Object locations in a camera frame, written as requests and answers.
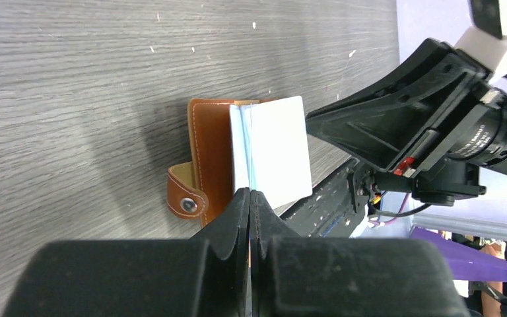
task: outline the metal ring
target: metal ring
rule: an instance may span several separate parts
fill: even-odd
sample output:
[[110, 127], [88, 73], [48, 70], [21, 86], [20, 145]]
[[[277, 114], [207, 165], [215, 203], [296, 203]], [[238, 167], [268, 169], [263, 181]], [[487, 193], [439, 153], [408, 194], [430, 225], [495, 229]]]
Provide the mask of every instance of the metal ring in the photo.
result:
[[197, 204], [196, 202], [191, 198], [183, 198], [180, 201], [180, 207], [186, 212], [186, 213], [194, 213], [197, 211]]

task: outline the white page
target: white page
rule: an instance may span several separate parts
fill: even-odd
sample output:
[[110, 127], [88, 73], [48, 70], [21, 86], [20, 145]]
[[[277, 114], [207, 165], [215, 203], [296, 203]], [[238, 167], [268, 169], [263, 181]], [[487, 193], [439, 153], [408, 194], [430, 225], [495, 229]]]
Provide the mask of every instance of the white page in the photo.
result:
[[[265, 194], [272, 208], [311, 195], [312, 175], [302, 97], [238, 108], [242, 112], [240, 117], [235, 114], [236, 110], [230, 112], [235, 189], [245, 187], [247, 180], [251, 189]], [[241, 133], [238, 120], [242, 124]], [[238, 153], [240, 146], [244, 147], [244, 154]]]

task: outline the brown leather notebook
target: brown leather notebook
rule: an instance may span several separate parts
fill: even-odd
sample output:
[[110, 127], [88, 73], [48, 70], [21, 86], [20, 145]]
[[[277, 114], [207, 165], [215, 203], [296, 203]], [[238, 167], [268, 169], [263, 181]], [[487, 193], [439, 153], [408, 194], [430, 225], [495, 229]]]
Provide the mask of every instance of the brown leather notebook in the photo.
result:
[[201, 227], [232, 200], [230, 105], [270, 100], [192, 99], [187, 105], [191, 162], [168, 169], [167, 203], [176, 216], [199, 219]]

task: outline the wood grain surface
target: wood grain surface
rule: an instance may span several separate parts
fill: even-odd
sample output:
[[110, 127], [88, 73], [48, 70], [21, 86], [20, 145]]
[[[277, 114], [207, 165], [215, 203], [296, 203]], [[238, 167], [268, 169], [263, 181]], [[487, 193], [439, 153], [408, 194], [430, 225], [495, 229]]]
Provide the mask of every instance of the wood grain surface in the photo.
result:
[[[199, 229], [164, 195], [191, 97], [310, 111], [391, 71], [396, 30], [392, 0], [0, 0], [0, 313], [46, 242]], [[317, 183], [347, 155], [309, 142]]]

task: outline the leather cover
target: leather cover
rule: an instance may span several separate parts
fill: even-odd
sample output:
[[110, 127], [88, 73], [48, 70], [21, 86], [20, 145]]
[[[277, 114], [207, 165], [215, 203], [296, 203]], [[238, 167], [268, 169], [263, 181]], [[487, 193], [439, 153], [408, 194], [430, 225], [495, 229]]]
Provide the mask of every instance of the leather cover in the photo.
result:
[[[183, 219], [200, 219], [201, 227], [220, 215], [234, 195], [230, 105], [260, 100], [192, 99], [187, 105], [191, 162], [168, 169], [168, 208]], [[184, 210], [183, 199], [197, 209]]]

